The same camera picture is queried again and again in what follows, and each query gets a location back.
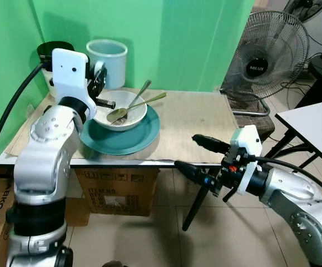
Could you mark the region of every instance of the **teal plate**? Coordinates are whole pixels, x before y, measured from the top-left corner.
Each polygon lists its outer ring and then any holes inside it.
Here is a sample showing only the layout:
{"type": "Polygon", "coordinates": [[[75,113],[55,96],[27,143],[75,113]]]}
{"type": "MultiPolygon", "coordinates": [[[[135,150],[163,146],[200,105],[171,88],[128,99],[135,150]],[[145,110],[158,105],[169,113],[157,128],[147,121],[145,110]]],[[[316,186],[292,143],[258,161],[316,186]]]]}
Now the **teal plate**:
{"type": "Polygon", "coordinates": [[[128,155],[149,146],[160,132],[160,118],[147,106],[147,114],[134,128],[114,132],[100,126],[95,120],[84,124],[82,142],[91,149],[109,155],[128,155]]]}

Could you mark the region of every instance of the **fan grille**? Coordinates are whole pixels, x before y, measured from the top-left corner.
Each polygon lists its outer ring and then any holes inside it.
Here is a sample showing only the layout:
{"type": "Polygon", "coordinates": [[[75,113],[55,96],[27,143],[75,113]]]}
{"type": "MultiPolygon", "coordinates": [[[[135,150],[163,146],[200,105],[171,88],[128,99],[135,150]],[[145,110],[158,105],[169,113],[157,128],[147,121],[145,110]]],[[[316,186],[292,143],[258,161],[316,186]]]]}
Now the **fan grille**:
{"type": "Polygon", "coordinates": [[[243,101],[257,98],[241,94],[242,91],[253,92],[259,98],[271,96],[283,89],[282,81],[297,78],[303,70],[308,47],[308,34],[296,17],[278,11],[253,13],[222,87],[230,97],[243,101]],[[266,61],[267,69],[258,76],[251,76],[247,70],[256,59],[266,61]]]}

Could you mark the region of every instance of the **fan stand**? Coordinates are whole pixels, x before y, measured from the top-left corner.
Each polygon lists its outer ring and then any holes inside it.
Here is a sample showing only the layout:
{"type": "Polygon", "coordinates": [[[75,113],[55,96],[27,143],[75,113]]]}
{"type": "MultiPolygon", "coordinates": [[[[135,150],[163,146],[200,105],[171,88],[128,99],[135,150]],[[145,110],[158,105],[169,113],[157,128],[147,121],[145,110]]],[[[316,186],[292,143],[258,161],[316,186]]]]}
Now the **fan stand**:
{"type": "MultiPolygon", "coordinates": [[[[221,88],[220,89],[220,93],[226,95],[226,90],[221,88]]],[[[263,98],[258,97],[257,95],[255,95],[254,93],[251,92],[243,92],[243,91],[239,91],[236,92],[239,93],[241,95],[247,95],[247,96],[252,96],[254,98],[257,98],[259,100],[259,102],[262,104],[265,112],[254,112],[254,111],[241,111],[241,110],[233,110],[232,113],[234,115],[245,115],[245,116],[252,116],[252,117],[266,117],[269,115],[269,113],[271,112],[271,109],[269,108],[269,106],[265,103],[265,101],[263,100],[263,98]]]]}

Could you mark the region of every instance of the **white cup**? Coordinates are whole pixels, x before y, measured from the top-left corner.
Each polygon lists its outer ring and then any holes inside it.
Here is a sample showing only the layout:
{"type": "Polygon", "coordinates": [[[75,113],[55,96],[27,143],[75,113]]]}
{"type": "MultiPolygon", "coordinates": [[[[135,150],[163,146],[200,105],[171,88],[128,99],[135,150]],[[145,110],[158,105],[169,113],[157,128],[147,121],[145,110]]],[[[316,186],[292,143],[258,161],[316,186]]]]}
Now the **white cup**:
{"type": "Polygon", "coordinates": [[[127,46],[114,40],[96,39],[87,43],[87,50],[94,74],[106,67],[106,89],[118,89],[125,84],[127,46]]]}

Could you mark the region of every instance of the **green backdrop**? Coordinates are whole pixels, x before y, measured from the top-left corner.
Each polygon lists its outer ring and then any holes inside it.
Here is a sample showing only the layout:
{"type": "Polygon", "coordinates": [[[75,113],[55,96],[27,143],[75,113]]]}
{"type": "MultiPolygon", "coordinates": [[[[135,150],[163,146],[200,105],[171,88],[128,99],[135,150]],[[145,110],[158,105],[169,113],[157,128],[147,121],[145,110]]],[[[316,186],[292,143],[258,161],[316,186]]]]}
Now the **green backdrop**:
{"type": "MultiPolygon", "coordinates": [[[[95,38],[129,48],[126,86],[212,91],[226,74],[253,0],[0,0],[0,116],[38,63],[43,41],[61,40],[86,52],[95,38]]],[[[47,92],[39,75],[13,110],[0,152],[47,92]]]]}

